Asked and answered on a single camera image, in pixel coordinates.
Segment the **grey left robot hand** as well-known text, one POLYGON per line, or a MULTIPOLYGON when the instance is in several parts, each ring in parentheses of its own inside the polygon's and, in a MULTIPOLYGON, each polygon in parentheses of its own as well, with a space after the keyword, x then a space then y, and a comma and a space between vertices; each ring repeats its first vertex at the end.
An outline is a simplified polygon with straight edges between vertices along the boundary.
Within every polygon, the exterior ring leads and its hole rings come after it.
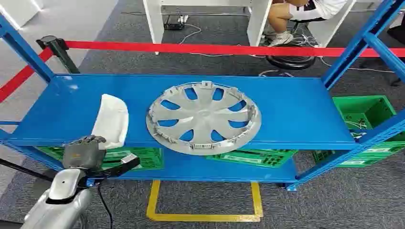
POLYGON ((106 150, 100 149, 99 143, 105 142, 102 136, 88 135, 66 144, 62 160, 64 168, 98 170, 106 155, 106 150))

